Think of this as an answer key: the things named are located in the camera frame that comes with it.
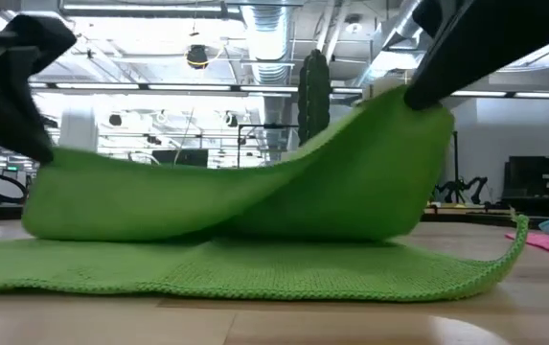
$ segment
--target green towel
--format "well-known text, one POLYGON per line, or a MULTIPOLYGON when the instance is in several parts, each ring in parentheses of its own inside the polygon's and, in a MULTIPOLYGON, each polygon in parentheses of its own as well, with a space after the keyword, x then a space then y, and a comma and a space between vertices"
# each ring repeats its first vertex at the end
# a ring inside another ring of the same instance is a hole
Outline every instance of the green towel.
POLYGON ((260 299, 430 301, 508 272, 390 239, 409 233, 452 131, 441 107, 390 90, 268 168, 165 169, 57 149, 24 215, 41 240, 0 242, 0 290, 260 299))

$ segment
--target robotic claw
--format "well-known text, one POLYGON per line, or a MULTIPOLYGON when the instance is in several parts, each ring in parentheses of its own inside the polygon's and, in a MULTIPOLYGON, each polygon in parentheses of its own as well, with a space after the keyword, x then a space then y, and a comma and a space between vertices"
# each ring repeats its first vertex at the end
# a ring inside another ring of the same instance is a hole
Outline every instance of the robotic claw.
MULTIPOLYGON (((543 0, 423 0, 412 16, 434 39, 404 99, 417 110, 549 43, 543 0)), ((28 78, 75 43, 53 17, 19 14, 0 32, 0 146, 53 160, 28 78)))

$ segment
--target cactus plant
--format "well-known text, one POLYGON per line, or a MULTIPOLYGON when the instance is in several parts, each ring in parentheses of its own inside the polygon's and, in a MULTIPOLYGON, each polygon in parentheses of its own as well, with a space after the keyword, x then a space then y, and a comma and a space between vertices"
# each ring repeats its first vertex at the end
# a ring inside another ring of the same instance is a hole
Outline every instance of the cactus plant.
POLYGON ((318 49, 304 59, 298 87, 300 146, 330 124, 330 67, 318 49))

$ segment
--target table surface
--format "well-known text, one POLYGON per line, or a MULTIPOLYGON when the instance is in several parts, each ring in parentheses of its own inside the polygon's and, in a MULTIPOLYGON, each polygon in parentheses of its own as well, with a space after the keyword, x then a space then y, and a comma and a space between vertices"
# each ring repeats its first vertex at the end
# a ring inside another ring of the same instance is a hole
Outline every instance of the table surface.
MULTIPOLYGON (((402 242, 479 260, 512 229, 421 223, 402 242)), ((25 238, 0 222, 0 241, 25 238)), ((0 344, 548 344, 549 253, 527 247, 493 291, 456 302, 250 302, 166 296, 0 294, 0 344)))

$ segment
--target knit texture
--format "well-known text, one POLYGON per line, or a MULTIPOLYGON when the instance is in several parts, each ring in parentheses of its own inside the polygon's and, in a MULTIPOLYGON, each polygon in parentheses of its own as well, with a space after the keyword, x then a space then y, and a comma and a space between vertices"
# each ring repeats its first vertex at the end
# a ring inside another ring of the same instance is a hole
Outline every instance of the knit texture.
POLYGON ((453 128, 412 111, 399 87, 268 168, 165 169, 56 149, 23 223, 39 240, 0 242, 0 290, 165 292, 260 299, 431 301, 501 280, 501 259, 404 246, 440 173, 453 128))

